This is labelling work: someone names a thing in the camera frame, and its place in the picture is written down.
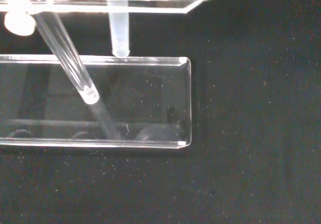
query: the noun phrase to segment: white plastic cap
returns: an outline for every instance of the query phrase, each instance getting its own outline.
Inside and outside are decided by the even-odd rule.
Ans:
[[[25,12],[8,12],[5,15],[5,27],[19,36],[29,36],[35,31],[36,21]]]

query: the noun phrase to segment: black background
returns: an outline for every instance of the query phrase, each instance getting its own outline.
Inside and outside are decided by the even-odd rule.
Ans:
[[[132,56],[192,61],[191,146],[1,147],[0,223],[321,223],[320,9],[212,0],[130,15]],[[80,54],[111,55],[107,15],[61,17]],[[2,54],[50,53],[0,26]]]

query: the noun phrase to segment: black surface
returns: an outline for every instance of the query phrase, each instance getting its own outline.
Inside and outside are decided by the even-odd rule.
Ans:
[[[132,15],[133,56],[193,63],[192,145],[1,147],[0,222],[321,223],[320,9],[213,0]],[[111,54],[105,15],[62,19],[80,54]],[[1,53],[50,53],[38,33],[1,36]]]

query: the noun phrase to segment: clear plastic tube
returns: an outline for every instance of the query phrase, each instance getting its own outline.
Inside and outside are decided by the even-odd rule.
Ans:
[[[101,124],[107,138],[121,139],[120,133],[99,99],[99,93],[59,16],[56,13],[40,13],[34,15],[34,18],[38,31],[60,61],[61,66],[85,103],[88,104],[96,120]]]
[[[128,7],[128,0],[109,0],[110,7]],[[129,13],[110,12],[109,26],[111,34],[112,53],[115,57],[129,56]]]
[[[40,13],[34,15],[34,18],[38,31],[85,103],[98,102],[99,93],[57,13]]]

